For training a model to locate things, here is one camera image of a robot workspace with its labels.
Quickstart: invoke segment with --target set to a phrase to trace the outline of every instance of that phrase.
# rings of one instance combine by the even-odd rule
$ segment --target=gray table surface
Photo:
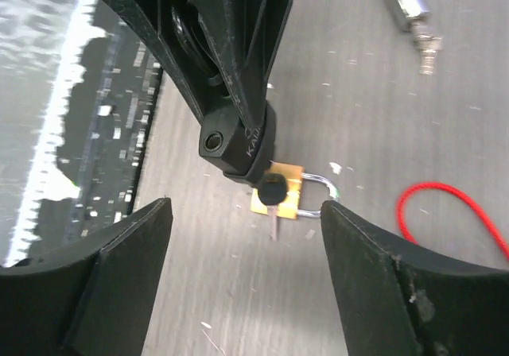
[[[428,1],[445,37],[430,77],[383,0],[294,1],[270,80],[276,161],[330,177],[345,206],[392,232],[404,188],[445,182],[509,238],[508,0]],[[139,203],[170,196],[175,220],[144,355],[347,354],[319,222],[281,222],[271,242],[248,188],[198,157],[198,133],[167,79]],[[306,184],[302,205],[326,195]],[[425,247],[507,267],[450,195],[417,195],[407,218]]]

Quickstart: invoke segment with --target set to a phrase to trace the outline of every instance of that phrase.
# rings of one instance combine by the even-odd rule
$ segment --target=key head
[[[279,205],[286,199],[288,183],[279,173],[266,173],[258,184],[258,198],[266,207]]]

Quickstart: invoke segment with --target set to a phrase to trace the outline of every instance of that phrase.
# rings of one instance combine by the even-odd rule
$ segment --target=red cable
[[[503,254],[506,256],[509,261],[509,246],[505,242],[502,237],[502,234],[499,232],[495,224],[489,219],[488,215],[484,212],[483,208],[480,207],[473,199],[471,199],[467,194],[463,193],[459,189],[455,187],[451,187],[447,184],[442,183],[420,183],[411,186],[406,189],[401,196],[399,197],[398,204],[396,205],[396,216],[398,220],[399,229],[403,235],[403,237],[410,242],[418,244],[415,240],[414,236],[409,232],[408,227],[405,223],[405,204],[408,199],[416,192],[419,192],[424,189],[438,189],[444,192],[448,192],[452,195],[455,195],[457,198],[461,199],[464,203],[470,206],[470,208],[475,211],[475,213],[479,216],[483,224],[488,229],[490,235],[495,239],[496,244],[502,250]]]

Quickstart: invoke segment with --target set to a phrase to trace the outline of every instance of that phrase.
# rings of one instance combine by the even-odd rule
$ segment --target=silver metal cylinder
[[[410,31],[414,21],[425,21],[430,15],[424,0],[386,0],[399,28]]]

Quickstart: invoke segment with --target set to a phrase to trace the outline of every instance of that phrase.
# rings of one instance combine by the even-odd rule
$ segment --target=padlock
[[[286,199],[278,205],[278,217],[284,219],[297,219],[297,217],[309,217],[311,219],[320,218],[320,211],[308,211],[299,208],[301,199],[302,181],[312,181],[323,184],[328,188],[328,195],[334,201],[340,202],[340,191],[334,183],[326,177],[313,175],[304,172],[304,168],[298,165],[272,163],[268,172],[281,173],[288,183],[288,193]],[[262,215],[267,214],[267,207],[260,202],[258,190],[253,189],[251,197],[251,211]]]

